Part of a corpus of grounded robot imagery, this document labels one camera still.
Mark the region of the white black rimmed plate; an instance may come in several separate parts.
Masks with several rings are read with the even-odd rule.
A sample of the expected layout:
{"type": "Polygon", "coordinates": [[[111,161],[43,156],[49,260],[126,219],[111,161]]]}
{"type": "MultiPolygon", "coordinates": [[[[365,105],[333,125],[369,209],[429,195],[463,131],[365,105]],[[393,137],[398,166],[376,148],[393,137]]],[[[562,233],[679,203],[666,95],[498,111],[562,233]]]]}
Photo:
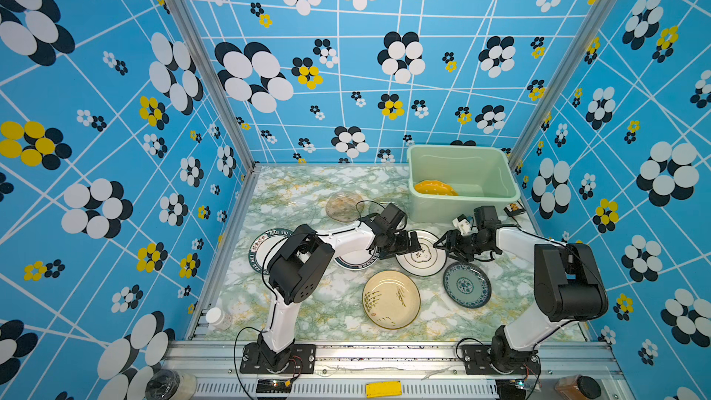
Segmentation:
{"type": "Polygon", "coordinates": [[[446,251],[434,246],[439,237],[424,230],[415,230],[411,233],[416,233],[418,236],[420,251],[397,256],[398,264],[406,272],[418,277],[436,275],[444,268],[447,261],[446,251]]]}

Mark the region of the green rimmed white plate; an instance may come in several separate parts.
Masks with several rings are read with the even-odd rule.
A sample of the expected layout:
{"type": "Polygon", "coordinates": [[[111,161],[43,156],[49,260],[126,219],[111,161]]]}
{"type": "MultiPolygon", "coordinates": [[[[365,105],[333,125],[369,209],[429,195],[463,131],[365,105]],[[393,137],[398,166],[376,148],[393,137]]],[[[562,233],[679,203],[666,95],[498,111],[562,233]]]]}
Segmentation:
{"type": "Polygon", "coordinates": [[[347,270],[364,270],[378,261],[377,254],[366,249],[359,249],[342,253],[335,257],[334,262],[347,270]]]}

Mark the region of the yellow polka dot plate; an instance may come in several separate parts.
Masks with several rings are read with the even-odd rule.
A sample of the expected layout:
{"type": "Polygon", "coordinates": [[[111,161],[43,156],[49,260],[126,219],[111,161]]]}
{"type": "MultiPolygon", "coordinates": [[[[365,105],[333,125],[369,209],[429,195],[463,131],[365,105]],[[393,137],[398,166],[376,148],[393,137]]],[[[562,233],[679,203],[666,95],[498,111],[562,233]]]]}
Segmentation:
{"type": "Polygon", "coordinates": [[[432,194],[433,196],[458,196],[457,191],[451,185],[436,180],[416,183],[414,190],[419,194],[432,194]]]}

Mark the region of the greenish clear glass plate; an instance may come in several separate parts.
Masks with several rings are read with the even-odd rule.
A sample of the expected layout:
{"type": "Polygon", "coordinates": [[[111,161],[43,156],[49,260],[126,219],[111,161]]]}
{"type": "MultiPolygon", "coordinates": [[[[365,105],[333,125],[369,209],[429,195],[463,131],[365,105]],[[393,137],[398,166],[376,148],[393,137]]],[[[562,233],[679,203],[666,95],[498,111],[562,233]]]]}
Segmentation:
{"type": "Polygon", "coordinates": [[[383,205],[382,203],[379,203],[377,201],[368,200],[367,212],[369,215],[381,214],[383,212],[383,209],[385,209],[385,205],[383,205]]]}

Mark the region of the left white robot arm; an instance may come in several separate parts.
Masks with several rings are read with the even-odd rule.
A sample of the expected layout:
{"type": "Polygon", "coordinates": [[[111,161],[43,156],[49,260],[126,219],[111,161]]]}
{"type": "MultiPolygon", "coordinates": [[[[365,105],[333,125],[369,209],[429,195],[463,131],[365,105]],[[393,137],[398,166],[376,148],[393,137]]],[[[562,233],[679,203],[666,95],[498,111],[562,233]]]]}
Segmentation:
{"type": "Polygon", "coordinates": [[[404,221],[405,211],[390,204],[336,230],[317,231],[302,224],[278,244],[263,265],[272,304],[267,327],[257,337],[258,355],[269,369],[281,370],[289,362],[300,304],[315,292],[337,257],[366,251],[389,259],[421,249],[416,233],[400,226],[404,221]]]}

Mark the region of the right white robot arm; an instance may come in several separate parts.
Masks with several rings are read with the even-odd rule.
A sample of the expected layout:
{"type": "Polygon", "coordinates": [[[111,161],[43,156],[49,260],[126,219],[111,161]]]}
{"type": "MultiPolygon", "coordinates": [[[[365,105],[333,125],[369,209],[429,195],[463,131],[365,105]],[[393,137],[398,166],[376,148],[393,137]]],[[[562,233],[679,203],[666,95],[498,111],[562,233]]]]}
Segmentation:
{"type": "Polygon", "coordinates": [[[609,301],[594,253],[587,244],[568,244],[529,233],[499,220],[495,207],[474,209],[475,231],[447,231],[434,244],[448,256],[469,263],[484,252],[513,254],[533,264],[535,303],[492,338],[492,366],[507,373],[537,354],[556,331],[574,321],[595,320],[609,301]]]}

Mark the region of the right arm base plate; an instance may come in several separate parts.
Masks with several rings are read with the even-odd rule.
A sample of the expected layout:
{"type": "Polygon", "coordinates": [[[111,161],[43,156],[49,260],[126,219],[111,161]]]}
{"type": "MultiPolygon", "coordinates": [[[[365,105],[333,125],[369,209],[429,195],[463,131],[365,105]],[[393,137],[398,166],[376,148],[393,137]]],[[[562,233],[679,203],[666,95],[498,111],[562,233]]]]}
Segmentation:
{"type": "Polygon", "coordinates": [[[541,361],[533,352],[492,353],[488,344],[463,344],[455,350],[463,362],[466,374],[486,376],[510,376],[523,378],[541,373],[541,361]]]}

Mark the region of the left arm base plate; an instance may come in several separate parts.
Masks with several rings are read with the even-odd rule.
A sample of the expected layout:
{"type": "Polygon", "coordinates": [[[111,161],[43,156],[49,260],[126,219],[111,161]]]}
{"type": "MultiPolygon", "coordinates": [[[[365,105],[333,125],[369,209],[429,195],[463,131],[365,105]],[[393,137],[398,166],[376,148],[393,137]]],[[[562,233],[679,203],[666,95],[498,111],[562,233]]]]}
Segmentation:
{"type": "Polygon", "coordinates": [[[280,353],[264,344],[250,343],[238,358],[240,374],[313,374],[317,347],[314,344],[291,344],[280,353]]]}

